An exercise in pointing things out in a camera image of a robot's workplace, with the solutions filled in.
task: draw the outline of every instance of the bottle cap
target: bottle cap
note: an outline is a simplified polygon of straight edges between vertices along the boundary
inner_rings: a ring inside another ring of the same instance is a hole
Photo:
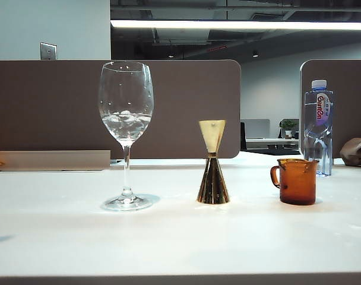
[[[327,87],[327,80],[320,79],[320,80],[313,80],[311,82],[311,88],[321,88],[321,87],[324,88]]]

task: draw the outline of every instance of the bottle label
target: bottle label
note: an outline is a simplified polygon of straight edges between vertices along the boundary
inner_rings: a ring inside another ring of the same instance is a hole
[[[328,120],[331,111],[330,99],[327,94],[319,93],[316,96],[316,125],[321,126]]]

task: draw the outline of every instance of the fluorescent light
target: fluorescent light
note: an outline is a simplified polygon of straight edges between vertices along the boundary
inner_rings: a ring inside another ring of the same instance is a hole
[[[111,20],[116,28],[238,29],[238,30],[361,30],[361,23]]]

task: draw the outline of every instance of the brass cone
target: brass cone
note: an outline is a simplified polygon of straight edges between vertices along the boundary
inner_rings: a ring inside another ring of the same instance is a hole
[[[226,121],[199,121],[203,139],[208,150],[208,159],[197,200],[205,204],[229,202],[223,174],[217,159]]]
[[[200,130],[202,131],[203,139],[207,151],[209,153],[217,153],[220,147],[221,138],[223,137],[225,120],[208,120],[199,121]]]

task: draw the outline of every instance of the clear wine glass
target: clear wine glass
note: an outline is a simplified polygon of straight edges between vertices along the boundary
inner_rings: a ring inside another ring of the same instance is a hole
[[[105,127],[120,143],[124,155],[124,183],[120,196],[104,202],[103,208],[131,211],[152,205],[139,198],[129,184],[131,145],[147,129],[154,109],[150,69],[140,62],[113,61],[103,65],[99,85],[99,111]]]

